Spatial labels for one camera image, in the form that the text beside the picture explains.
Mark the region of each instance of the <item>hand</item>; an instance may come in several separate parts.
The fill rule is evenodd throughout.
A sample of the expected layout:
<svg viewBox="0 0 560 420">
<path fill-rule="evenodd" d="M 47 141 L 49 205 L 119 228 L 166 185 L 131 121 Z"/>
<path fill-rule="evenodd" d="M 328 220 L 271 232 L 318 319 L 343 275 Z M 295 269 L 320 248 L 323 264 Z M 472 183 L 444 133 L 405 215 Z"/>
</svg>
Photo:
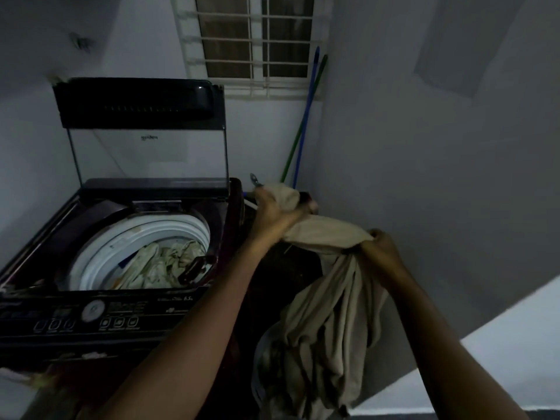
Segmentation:
<svg viewBox="0 0 560 420">
<path fill-rule="evenodd" d="M 378 229 L 371 230 L 370 234 L 374 239 L 360 243 L 360 248 L 377 272 L 381 273 L 379 279 L 383 287 L 390 290 L 396 280 L 410 278 L 410 273 L 389 234 Z"/>
<path fill-rule="evenodd" d="M 255 190 L 259 208 L 248 239 L 270 249 L 296 222 L 316 211 L 317 203 L 311 201 L 298 206 L 293 211 L 283 211 L 272 194 L 263 187 Z"/>
</svg>

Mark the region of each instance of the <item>forearm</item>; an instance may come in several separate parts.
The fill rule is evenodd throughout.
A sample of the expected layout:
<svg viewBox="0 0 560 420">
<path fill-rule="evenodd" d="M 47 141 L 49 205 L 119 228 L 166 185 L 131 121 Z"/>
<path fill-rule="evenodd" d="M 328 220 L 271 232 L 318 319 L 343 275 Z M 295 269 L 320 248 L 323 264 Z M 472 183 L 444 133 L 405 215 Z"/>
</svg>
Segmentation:
<svg viewBox="0 0 560 420">
<path fill-rule="evenodd" d="M 527 419 L 507 392 L 461 345 L 408 272 L 397 275 L 390 293 L 439 418 Z"/>
<path fill-rule="evenodd" d="M 172 334 L 125 381 L 106 419 L 193 419 L 212 387 L 250 279 L 267 248 L 246 243 Z"/>
</svg>

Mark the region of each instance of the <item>top-load washing machine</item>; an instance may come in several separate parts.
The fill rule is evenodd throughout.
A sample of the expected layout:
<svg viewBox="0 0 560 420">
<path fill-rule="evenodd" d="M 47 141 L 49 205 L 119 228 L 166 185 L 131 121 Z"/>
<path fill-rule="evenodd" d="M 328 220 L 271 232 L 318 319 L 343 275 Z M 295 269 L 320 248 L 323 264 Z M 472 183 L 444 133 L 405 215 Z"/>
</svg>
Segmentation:
<svg viewBox="0 0 560 420">
<path fill-rule="evenodd" d="M 230 260 L 244 211 L 222 88 L 53 89 L 81 188 L 0 274 L 0 362 L 15 368 L 147 353 Z"/>
</svg>

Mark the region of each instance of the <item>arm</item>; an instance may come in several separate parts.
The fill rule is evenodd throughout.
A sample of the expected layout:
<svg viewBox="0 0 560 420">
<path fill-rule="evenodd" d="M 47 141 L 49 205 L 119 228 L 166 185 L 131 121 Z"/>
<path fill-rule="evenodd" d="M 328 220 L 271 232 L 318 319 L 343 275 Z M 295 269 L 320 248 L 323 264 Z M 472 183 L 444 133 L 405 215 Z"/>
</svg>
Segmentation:
<svg viewBox="0 0 560 420">
<path fill-rule="evenodd" d="M 122 384 L 102 418 L 194 419 L 204 404 L 228 345 L 235 319 L 259 261 L 309 212 L 282 212 L 272 195 L 256 191 L 253 229 L 224 274 L 172 334 Z"/>
<path fill-rule="evenodd" d="M 391 237 L 375 230 L 362 252 L 393 297 L 433 408 L 442 419 L 527 420 L 507 392 L 472 358 L 402 264 Z"/>
</svg>

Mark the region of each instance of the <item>window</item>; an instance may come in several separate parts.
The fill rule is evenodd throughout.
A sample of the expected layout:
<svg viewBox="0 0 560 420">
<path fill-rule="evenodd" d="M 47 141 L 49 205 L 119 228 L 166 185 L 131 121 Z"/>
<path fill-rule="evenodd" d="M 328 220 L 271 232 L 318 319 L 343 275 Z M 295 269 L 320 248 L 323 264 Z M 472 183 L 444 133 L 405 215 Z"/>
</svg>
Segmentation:
<svg viewBox="0 0 560 420">
<path fill-rule="evenodd" d="M 333 0 L 172 0 L 189 78 L 241 97 L 305 98 Z"/>
</svg>

